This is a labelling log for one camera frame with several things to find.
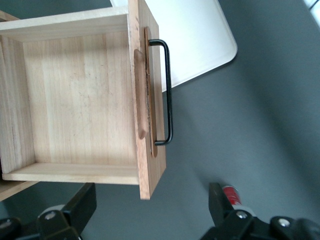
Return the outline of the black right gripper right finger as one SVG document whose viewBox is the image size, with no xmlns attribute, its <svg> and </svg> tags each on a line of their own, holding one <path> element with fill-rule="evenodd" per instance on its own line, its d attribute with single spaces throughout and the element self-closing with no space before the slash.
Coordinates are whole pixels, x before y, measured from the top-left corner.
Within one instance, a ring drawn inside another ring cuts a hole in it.
<svg viewBox="0 0 320 240">
<path fill-rule="evenodd" d="M 234 187 L 210 183 L 208 208 L 214 226 L 202 240 L 318 240 L 320 225 L 305 218 L 274 216 L 266 223 L 241 205 Z"/>
</svg>

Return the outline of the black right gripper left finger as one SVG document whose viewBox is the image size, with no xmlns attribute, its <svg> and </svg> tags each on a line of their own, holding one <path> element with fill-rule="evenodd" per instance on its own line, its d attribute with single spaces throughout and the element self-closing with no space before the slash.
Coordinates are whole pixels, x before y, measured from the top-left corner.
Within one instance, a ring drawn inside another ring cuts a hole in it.
<svg viewBox="0 0 320 240">
<path fill-rule="evenodd" d="M 0 220 L 2 240 L 81 240 L 82 232 L 97 208 L 96 186 L 85 183 L 66 203 L 44 210 L 22 224 L 19 218 Z"/>
</svg>

